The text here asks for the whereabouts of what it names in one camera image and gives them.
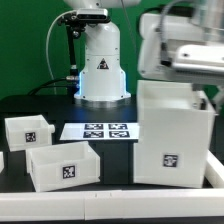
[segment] table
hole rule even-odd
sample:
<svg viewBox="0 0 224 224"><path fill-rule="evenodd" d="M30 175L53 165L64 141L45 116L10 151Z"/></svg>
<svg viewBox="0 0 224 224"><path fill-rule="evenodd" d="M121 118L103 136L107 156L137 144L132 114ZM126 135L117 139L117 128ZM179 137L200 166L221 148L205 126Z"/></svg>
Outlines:
<svg viewBox="0 0 224 224"><path fill-rule="evenodd" d="M76 105L68 96L9 96L0 101L0 151L4 152L5 169L0 175L0 193L34 192L30 175L26 173L25 153L10 153L5 138L4 118L42 114L49 124L54 124L53 144L64 143L60 135L65 123L129 123L137 121L136 97L118 108L96 109ZM224 128L224 119L217 118L211 150L222 158L216 149L224 145L218 134ZM91 147L101 157L101 181L97 184L78 186L60 191L89 190L143 190L174 189L174 187L134 184L133 177L133 140L90 141ZM205 188L211 186L205 180ZM223 223L224 217L215 218L169 218L141 220L106 220L89 223ZM80 221L56 223L82 223Z"/></svg>

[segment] triangular warning sticker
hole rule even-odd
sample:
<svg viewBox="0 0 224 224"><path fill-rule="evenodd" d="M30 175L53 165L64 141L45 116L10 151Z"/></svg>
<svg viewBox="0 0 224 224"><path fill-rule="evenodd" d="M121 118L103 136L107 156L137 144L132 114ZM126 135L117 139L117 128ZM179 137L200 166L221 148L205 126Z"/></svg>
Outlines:
<svg viewBox="0 0 224 224"><path fill-rule="evenodd" d="M103 58L102 61L100 62L99 66L97 67L97 69L109 69L105 59Z"/></svg>

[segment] green background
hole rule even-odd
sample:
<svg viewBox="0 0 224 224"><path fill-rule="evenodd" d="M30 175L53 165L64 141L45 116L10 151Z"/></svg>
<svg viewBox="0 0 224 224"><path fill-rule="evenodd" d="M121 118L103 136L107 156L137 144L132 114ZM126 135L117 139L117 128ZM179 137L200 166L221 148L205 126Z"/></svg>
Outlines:
<svg viewBox="0 0 224 224"><path fill-rule="evenodd" d="M127 12L134 31L137 49L141 45L138 19L141 13L169 0L142 0ZM53 20L70 10L63 0L0 0L0 99L9 95L27 94L49 81L45 57L45 41ZM121 67L127 73L127 90L136 93L137 57L122 9L109 10L112 21L121 30ZM84 38L75 41L79 69L84 66ZM55 78L69 75L69 57L65 27L56 26L50 39L50 61ZM214 95L213 88L206 88ZM42 90L41 94L52 93Z"/></svg>

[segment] open white box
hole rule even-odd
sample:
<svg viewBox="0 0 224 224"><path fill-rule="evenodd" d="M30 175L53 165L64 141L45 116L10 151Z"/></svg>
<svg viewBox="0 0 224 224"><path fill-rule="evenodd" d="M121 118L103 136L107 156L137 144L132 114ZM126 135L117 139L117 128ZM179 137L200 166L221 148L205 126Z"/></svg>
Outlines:
<svg viewBox="0 0 224 224"><path fill-rule="evenodd" d="M5 119L6 138L10 151L25 150L52 144L54 125L42 115Z"/></svg>
<svg viewBox="0 0 224 224"><path fill-rule="evenodd" d="M28 154L37 192L99 182L100 157L88 142L35 148Z"/></svg>
<svg viewBox="0 0 224 224"><path fill-rule="evenodd" d="M191 84L139 81L137 100L134 182L201 188L215 117L206 95Z"/></svg>

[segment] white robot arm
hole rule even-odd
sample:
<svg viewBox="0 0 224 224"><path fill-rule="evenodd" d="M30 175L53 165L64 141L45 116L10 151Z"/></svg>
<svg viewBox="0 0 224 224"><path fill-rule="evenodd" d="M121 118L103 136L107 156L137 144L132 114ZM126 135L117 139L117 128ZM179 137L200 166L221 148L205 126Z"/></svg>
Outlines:
<svg viewBox="0 0 224 224"><path fill-rule="evenodd" d="M163 15L169 66L161 63L161 16L142 16L139 72L148 79L223 85L224 1L187 2L194 4L192 18Z"/></svg>
<svg viewBox="0 0 224 224"><path fill-rule="evenodd" d="M92 107L114 107L130 99L126 74L120 67L120 31L112 22L91 23L107 17L105 8L133 6L140 0L64 0L85 21L85 67L79 74L76 103Z"/></svg>
<svg viewBox="0 0 224 224"><path fill-rule="evenodd" d="M64 0L73 9L80 8L122 8L121 0ZM141 0L123 0L125 7L134 6Z"/></svg>

